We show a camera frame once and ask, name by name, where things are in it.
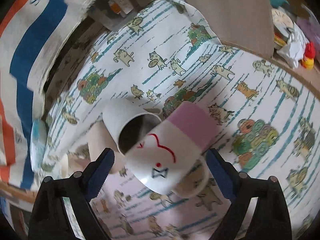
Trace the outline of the beige square cup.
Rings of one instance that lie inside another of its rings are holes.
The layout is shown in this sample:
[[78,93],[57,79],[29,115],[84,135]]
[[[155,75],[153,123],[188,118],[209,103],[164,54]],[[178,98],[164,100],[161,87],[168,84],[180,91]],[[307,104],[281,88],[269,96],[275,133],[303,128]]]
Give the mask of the beige square cup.
[[114,152],[114,164],[110,174],[119,173],[124,167],[124,156],[118,151],[114,139],[111,137],[102,121],[96,122],[87,133],[88,150],[91,161],[96,161],[105,148]]

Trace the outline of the grey white cylindrical cup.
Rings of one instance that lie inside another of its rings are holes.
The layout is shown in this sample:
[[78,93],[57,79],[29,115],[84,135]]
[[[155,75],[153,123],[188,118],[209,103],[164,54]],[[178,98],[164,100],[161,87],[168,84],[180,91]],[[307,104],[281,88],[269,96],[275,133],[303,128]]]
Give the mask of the grey white cylindrical cup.
[[105,104],[103,122],[118,151],[125,155],[162,122],[161,114],[159,108],[142,108],[126,99],[113,99]]

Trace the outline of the pink white drip mug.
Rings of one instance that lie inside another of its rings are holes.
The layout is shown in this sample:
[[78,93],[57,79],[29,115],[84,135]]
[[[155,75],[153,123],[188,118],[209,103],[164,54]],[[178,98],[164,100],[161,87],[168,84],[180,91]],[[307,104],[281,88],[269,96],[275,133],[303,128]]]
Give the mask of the pink white drip mug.
[[91,162],[88,144],[68,151],[61,159],[61,177],[68,178],[74,172],[83,171]]

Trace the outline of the baby wipes pack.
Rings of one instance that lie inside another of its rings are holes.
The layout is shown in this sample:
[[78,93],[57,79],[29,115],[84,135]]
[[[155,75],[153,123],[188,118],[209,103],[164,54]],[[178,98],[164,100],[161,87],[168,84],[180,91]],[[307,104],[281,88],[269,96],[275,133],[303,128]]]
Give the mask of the baby wipes pack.
[[30,137],[30,162],[33,172],[41,169],[43,156],[46,149],[47,129],[41,119],[36,119],[31,128]]

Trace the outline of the red yellow toy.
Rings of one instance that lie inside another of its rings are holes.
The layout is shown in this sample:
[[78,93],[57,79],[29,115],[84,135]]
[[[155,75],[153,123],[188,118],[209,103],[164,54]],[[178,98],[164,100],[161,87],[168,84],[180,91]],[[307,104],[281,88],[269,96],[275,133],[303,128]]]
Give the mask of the red yellow toy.
[[313,42],[309,42],[305,46],[304,55],[301,64],[306,69],[312,69],[314,67],[314,58],[316,51]]

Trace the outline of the cat print bed sheet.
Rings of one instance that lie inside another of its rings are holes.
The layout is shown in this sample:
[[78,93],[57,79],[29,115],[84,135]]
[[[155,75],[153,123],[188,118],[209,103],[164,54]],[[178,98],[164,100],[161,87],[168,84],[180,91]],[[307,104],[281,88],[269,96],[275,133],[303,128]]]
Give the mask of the cat print bed sheet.
[[196,9],[157,0],[127,26],[90,26],[63,54],[46,92],[48,138],[40,176],[87,144],[109,100],[159,108],[182,102],[217,123],[213,146],[253,178],[276,176],[298,239],[319,212],[319,99],[275,64],[219,45]]

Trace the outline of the striped Paris blanket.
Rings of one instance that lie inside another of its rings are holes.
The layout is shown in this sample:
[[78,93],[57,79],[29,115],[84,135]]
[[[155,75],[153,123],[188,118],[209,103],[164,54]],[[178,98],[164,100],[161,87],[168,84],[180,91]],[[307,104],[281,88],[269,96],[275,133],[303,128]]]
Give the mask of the striped Paris blanket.
[[33,122],[44,116],[44,84],[62,47],[94,0],[16,0],[1,24],[1,121],[6,162],[1,180],[36,187]]

